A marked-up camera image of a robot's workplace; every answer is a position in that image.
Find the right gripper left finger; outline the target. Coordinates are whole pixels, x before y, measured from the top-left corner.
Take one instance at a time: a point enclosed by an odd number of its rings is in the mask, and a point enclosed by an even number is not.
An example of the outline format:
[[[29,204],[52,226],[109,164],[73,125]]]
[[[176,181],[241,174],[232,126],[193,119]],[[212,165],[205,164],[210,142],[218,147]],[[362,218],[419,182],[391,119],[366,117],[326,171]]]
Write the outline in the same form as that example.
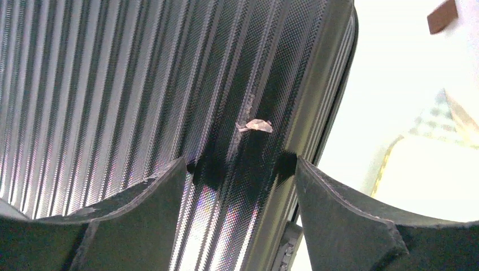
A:
[[[185,177],[179,158],[68,216],[32,220],[1,201],[1,269],[167,270]]]

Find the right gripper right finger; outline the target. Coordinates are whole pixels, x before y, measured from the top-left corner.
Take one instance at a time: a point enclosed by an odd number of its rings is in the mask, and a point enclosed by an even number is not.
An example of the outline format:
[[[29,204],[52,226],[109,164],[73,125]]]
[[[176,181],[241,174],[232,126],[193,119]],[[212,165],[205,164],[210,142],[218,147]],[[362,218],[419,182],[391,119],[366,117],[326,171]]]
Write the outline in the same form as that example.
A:
[[[344,185],[303,158],[295,182],[313,270],[477,270],[478,222],[419,215]]]

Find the black ribbed hard-shell suitcase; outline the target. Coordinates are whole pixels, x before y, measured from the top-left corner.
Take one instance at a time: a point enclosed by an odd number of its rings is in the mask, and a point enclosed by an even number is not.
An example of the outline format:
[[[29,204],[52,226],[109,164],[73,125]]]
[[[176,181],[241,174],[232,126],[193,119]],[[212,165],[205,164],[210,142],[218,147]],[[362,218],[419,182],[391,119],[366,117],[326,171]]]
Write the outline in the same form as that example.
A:
[[[288,270],[353,1],[2,1],[1,201],[68,216],[182,158],[167,270]]]

